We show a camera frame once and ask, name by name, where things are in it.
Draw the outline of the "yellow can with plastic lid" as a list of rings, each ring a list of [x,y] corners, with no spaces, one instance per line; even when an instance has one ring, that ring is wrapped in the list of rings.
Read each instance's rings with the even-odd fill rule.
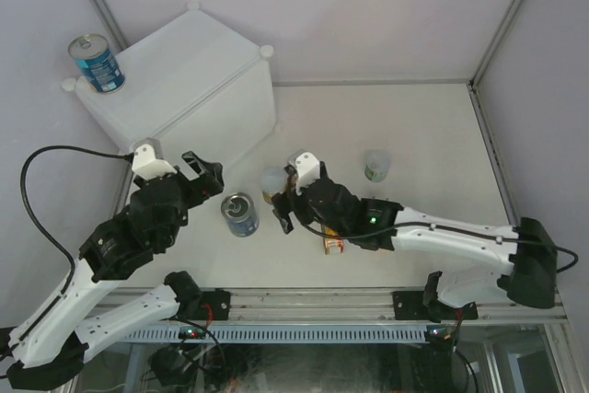
[[[284,192],[287,185],[288,175],[283,168],[265,168],[260,178],[260,189],[263,200],[272,204],[272,197]]]

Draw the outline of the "dark blue tall can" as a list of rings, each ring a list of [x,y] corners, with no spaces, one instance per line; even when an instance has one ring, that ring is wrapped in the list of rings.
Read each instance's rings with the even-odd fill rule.
[[[221,214],[236,237],[249,237],[259,227],[259,218],[251,197],[243,192],[226,196],[221,204]]]

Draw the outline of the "green can with plastic lid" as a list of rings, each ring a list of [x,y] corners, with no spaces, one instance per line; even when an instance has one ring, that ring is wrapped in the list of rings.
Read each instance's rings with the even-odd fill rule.
[[[365,156],[364,175],[371,182],[382,182],[391,166],[391,155],[386,150],[370,150]]]

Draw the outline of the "light blue labelled can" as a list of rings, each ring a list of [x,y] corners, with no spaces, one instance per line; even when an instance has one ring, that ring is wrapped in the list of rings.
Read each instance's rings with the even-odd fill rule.
[[[79,36],[69,43],[68,53],[83,77],[99,94],[114,92],[124,85],[125,75],[104,36]]]

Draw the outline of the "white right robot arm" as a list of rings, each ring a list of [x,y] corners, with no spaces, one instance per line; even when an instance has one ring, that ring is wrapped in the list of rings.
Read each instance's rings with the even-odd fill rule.
[[[298,221],[305,229],[321,224],[317,236],[347,241],[370,251],[448,253],[473,261],[460,272],[431,272],[422,291],[427,317],[463,316],[486,298],[506,297],[535,309],[556,304],[558,251],[543,225],[522,218],[520,225],[460,223],[420,213],[398,202],[358,198],[320,171],[307,185],[286,169],[284,190],[272,196],[273,213],[284,233]]]

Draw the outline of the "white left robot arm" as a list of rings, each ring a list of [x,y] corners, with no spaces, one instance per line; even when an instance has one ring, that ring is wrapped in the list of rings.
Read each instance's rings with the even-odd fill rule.
[[[1,355],[14,360],[4,378],[13,389],[52,390],[135,330],[162,319],[198,315],[202,290],[185,271],[169,273],[162,284],[125,305],[91,313],[135,271],[175,244],[190,209],[224,190],[221,164],[206,162],[192,151],[181,158],[195,179],[163,159],[152,159],[154,170],[137,173],[137,191],[96,227],[70,261],[61,285],[21,325],[2,329]]]

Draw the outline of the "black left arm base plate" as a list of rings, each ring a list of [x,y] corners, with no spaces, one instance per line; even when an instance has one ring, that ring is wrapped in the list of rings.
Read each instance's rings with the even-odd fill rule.
[[[204,291],[198,300],[190,301],[181,314],[188,320],[228,320],[231,293],[222,289]]]

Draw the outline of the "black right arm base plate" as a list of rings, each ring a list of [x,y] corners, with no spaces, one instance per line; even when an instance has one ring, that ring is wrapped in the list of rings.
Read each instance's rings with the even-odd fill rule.
[[[437,300],[428,300],[424,291],[403,290],[392,293],[392,301],[396,320],[429,320],[441,323],[446,320],[458,319],[459,313],[465,320],[476,320],[479,312],[475,303],[463,307],[450,307]]]

